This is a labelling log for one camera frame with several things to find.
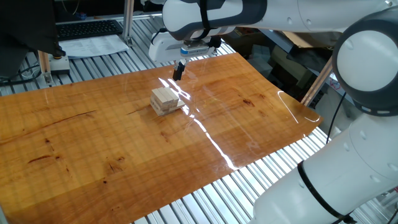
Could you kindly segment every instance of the wooden block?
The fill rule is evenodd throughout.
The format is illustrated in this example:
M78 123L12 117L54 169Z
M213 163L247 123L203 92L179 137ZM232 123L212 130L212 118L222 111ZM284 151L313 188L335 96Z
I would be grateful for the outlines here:
M154 97L154 101L156 101L157 105L159 106L160 109L166 109L167 107L167 100L166 98L163 96L163 94L161 94L161 92L159 91L159 89L154 89L152 90L152 96Z
M172 103L172 107L177 106L178 101L180 100L180 98L170 89L170 87L166 87L164 88L164 90L172 97L173 99L173 103Z
M162 109L160 108L160 106L159 106L159 105L156 103L156 101L155 101L155 96L154 96L154 95L152 95L152 96L150 97L150 105L152 106L152 108L154 109L154 111L156 112L156 114L157 114L158 116L163 116L163 115L165 115L165 114L170 113L169 109L167 109L167 110L162 110Z
M164 87L162 87L162 88L158 88L157 90L166 99L166 102L164 103L165 109L168 110L171 107L173 107L173 98L172 98L172 96L169 95L169 93L167 93L166 89Z
M170 108L169 111L175 111L175 110L177 110L177 109L180 109L180 108L183 107L184 105L185 105L184 101L179 100L178 103L177 103L177 105L176 105L175 107L173 107L173 108Z

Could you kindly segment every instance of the wooden table surface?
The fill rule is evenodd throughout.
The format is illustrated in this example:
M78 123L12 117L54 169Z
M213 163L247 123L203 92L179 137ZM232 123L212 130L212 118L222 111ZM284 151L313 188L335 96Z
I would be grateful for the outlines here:
M11 223L127 224L289 145L321 117L238 54L0 97ZM158 117L151 89L183 110Z

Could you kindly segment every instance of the white paper sheet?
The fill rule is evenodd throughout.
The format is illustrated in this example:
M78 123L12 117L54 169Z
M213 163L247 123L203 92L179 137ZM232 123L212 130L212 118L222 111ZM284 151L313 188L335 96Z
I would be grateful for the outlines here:
M69 58L109 55L129 48L117 35L65 40L60 41L59 45L66 51Z

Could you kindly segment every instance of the keyboard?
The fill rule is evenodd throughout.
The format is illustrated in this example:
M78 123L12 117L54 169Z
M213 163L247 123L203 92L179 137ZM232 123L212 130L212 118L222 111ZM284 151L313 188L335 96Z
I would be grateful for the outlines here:
M115 20L77 22L57 25L58 40L75 40L87 37L121 34L123 28Z

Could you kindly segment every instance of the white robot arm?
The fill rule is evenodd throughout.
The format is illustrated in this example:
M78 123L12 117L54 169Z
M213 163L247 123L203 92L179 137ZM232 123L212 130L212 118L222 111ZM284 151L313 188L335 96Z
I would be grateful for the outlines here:
M378 0L168 0L153 60L209 54L234 27L340 31L333 71L364 112L261 195L250 224L355 223L347 214L398 185L398 9Z

